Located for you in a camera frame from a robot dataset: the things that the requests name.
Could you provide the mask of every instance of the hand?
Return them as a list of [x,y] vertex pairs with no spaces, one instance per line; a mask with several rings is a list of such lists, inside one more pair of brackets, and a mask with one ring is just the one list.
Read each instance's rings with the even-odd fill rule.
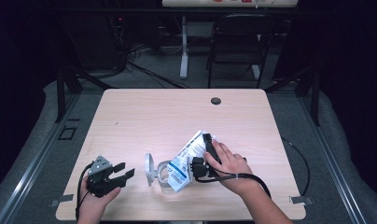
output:
[[80,201],[82,201],[82,204],[79,208],[80,216],[77,224],[99,223],[106,206],[121,192],[121,188],[115,188],[102,198],[95,197],[90,193],[87,194],[87,179],[88,176],[85,176],[81,182]]
[[[216,172],[219,176],[226,176],[218,171],[222,171],[230,174],[250,174],[252,175],[252,170],[247,165],[246,160],[239,154],[232,154],[232,152],[222,143],[218,143],[216,140],[212,140],[212,145],[215,148],[215,151],[220,158],[221,164],[218,163],[211,154],[205,152],[203,154],[206,161],[216,169]],[[254,185],[259,186],[256,181],[251,179],[228,179],[222,180],[220,183],[231,190],[232,192],[243,196],[247,189],[253,188]]]

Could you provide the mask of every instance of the chair backrest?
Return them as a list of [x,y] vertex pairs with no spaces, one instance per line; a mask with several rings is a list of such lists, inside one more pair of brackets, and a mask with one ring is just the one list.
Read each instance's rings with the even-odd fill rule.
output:
[[267,14],[229,14],[219,18],[213,26],[212,35],[266,35],[273,34],[278,20]]

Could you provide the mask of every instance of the forearm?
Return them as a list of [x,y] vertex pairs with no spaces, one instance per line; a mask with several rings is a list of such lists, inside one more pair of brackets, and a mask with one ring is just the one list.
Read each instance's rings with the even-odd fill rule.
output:
[[240,196],[255,223],[292,223],[257,182],[251,183]]

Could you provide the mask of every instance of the person's right hand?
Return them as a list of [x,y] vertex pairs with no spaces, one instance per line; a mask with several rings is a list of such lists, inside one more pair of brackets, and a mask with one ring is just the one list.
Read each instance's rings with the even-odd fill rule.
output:
[[[247,165],[246,160],[239,154],[232,154],[232,152],[222,143],[218,143],[216,140],[212,140],[212,145],[215,148],[215,151],[220,158],[221,164],[218,163],[210,153],[203,153],[203,157],[213,168],[216,169],[216,172],[219,176],[226,176],[218,171],[222,171],[229,174],[250,174],[252,175],[252,170]],[[241,197],[245,192],[248,192],[252,188],[258,188],[259,183],[252,179],[228,179],[222,180],[220,183],[231,190],[232,192],[240,195]]]

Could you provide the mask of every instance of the person's left hand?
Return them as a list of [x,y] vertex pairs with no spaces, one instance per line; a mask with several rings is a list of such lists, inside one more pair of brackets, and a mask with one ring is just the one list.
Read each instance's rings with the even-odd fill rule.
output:
[[77,224],[99,223],[101,217],[104,215],[106,206],[121,192],[121,188],[115,188],[102,198],[93,196],[90,193],[87,194],[87,179],[88,176],[86,175],[81,182],[80,201],[82,201],[82,204],[79,208]]

